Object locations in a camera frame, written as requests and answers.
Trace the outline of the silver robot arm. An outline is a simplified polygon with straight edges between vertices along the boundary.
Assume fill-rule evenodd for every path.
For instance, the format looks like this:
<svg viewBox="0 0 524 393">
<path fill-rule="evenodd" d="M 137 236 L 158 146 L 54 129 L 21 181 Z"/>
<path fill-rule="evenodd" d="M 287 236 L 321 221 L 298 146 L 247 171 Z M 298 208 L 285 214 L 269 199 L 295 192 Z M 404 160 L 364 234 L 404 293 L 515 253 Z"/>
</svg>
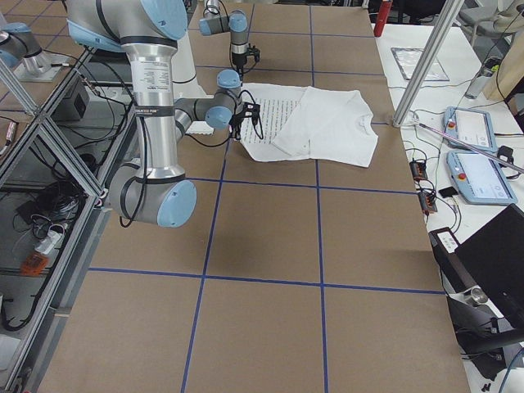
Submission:
<svg viewBox="0 0 524 393">
<path fill-rule="evenodd" d="M 129 59 L 137 119 L 139 159 L 122 164 L 109 188 L 111 207 L 128 227 L 133 221 L 177 228 L 192 215 L 195 185 L 178 163 L 177 144 L 195 121 L 229 129 L 239 139 L 242 122 L 257 124 L 260 105 L 243 101 L 243 66 L 260 52 L 247 41 L 243 11 L 219 15 L 216 5 L 200 21 L 204 35 L 230 34 L 235 67 L 221 71 L 212 97 L 176 97 L 173 59 L 189 54 L 187 10 L 182 1 L 69 1 L 71 38 L 84 46 L 123 52 Z"/>
<path fill-rule="evenodd" d="M 248 42 L 249 29 L 246 14 L 242 10 L 227 12 L 222 1 L 204 1 L 199 30 L 204 36 L 229 33 L 229 62 L 244 78 L 260 62 L 260 49 Z"/>
</svg>

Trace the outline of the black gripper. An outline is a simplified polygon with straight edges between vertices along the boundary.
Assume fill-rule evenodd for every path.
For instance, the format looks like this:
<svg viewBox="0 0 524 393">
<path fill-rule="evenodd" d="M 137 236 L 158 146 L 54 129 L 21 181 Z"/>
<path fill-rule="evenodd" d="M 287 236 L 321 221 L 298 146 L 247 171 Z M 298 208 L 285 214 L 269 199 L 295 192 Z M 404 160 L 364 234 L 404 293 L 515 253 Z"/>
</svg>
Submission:
<svg viewBox="0 0 524 393">
<path fill-rule="evenodd" d="M 260 62 L 260 49 L 250 43 L 230 44 L 231 64 L 236 69 L 240 80 L 244 78 L 244 67 L 250 57 L 253 58 L 254 66 L 258 64 Z"/>
<path fill-rule="evenodd" d="M 233 115 L 229 122 L 231 138 L 241 138 L 242 123 L 245 119 L 250 119 L 254 129 L 256 129 L 257 124 L 260 123 L 260 104 L 249 102 L 242 103 L 242 109 L 240 112 Z"/>
</svg>

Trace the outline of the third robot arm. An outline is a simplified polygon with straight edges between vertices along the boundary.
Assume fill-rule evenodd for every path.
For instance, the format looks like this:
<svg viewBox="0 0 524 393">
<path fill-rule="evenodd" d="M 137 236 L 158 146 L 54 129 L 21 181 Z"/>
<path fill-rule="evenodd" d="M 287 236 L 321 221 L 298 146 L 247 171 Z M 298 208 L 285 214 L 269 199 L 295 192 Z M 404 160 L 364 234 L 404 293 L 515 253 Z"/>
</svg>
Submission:
<svg viewBox="0 0 524 393">
<path fill-rule="evenodd" d="M 246 21 L 242 15 L 240 28 L 246 28 Z M 82 18 L 75 19 L 69 16 L 67 19 L 70 36 L 82 45 L 89 47 L 96 47 L 109 52 L 122 52 L 125 48 L 122 46 L 131 44 L 146 44 L 156 45 L 156 41 L 162 41 L 159 45 L 174 46 L 175 52 L 179 43 L 186 43 L 184 49 L 182 47 L 183 55 L 192 55 L 190 43 L 187 38 L 187 17 L 168 19 L 167 16 L 154 16 L 152 21 L 146 21 L 139 18 L 138 22 L 132 22 L 131 17 L 117 17 L 115 23 L 110 23 L 109 20 L 103 19 L 101 16 L 90 18 L 87 20 Z M 147 29 L 152 31 L 151 36 L 146 32 Z M 236 67 L 237 73 L 244 75 L 244 66 L 247 62 L 247 57 L 253 56 L 255 63 L 260 61 L 260 50 L 252 47 L 247 42 L 246 29 L 236 31 L 231 30 L 233 38 L 239 39 L 239 43 L 234 41 L 232 43 L 231 57 L 232 64 Z M 20 60 L 30 59 L 41 54 L 43 50 L 36 39 L 32 35 L 30 28 L 23 23 L 11 23 L 2 28 L 1 31 L 1 58 L 10 67 L 15 66 Z M 150 61 L 151 65 L 147 65 L 145 58 L 131 59 L 131 73 L 133 83 L 145 82 L 146 72 L 153 71 L 153 66 L 160 66 L 160 71 L 165 71 L 165 80 L 169 87 L 172 82 L 172 60 L 173 54 L 169 60 L 165 61 Z"/>
</svg>

